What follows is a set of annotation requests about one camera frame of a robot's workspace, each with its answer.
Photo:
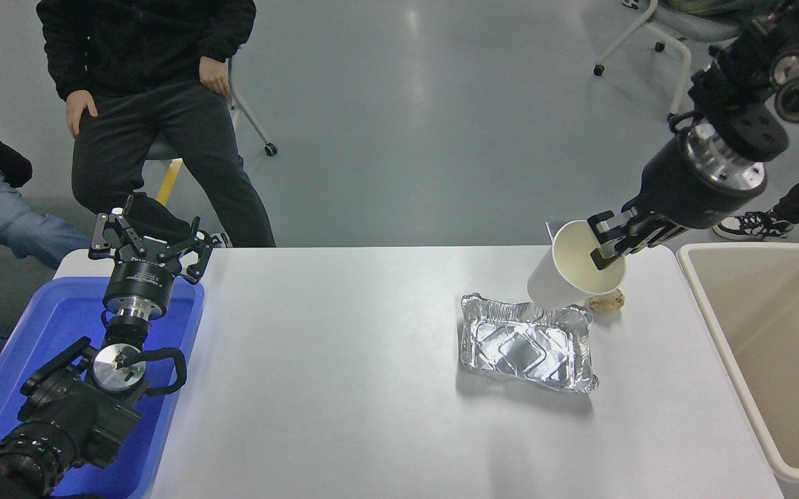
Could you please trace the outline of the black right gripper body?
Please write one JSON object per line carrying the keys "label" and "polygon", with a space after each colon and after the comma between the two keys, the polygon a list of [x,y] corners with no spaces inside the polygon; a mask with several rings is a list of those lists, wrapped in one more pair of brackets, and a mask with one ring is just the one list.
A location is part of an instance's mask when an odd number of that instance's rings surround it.
{"label": "black right gripper body", "polygon": [[707,229],[764,190],[764,165],[726,146],[670,139],[641,173],[624,211],[656,214],[687,229]]}

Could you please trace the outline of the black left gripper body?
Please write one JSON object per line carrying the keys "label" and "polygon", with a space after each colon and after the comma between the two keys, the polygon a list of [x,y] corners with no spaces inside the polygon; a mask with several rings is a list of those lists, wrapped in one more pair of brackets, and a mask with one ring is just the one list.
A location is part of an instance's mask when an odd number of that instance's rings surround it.
{"label": "black left gripper body", "polygon": [[114,269],[103,297],[105,307],[117,307],[120,300],[139,297],[157,307],[166,307],[175,277],[182,272],[179,259],[164,263],[115,256]]}

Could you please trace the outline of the person's right hand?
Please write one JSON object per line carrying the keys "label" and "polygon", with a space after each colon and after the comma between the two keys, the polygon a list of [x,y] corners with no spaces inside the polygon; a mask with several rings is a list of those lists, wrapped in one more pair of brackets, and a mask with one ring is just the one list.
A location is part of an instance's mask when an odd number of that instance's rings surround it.
{"label": "person's right hand", "polygon": [[97,105],[91,92],[86,89],[77,89],[67,95],[64,102],[64,117],[66,117],[67,127],[73,139],[80,134],[80,124],[82,118],[88,114],[92,118],[99,116]]}

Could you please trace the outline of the person's left hand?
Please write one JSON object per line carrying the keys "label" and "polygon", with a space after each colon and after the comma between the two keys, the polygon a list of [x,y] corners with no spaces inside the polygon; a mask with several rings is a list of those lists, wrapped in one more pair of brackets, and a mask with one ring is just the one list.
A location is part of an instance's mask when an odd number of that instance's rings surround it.
{"label": "person's left hand", "polygon": [[197,74],[202,85],[213,94],[223,98],[231,97],[230,70],[226,62],[202,56]]}

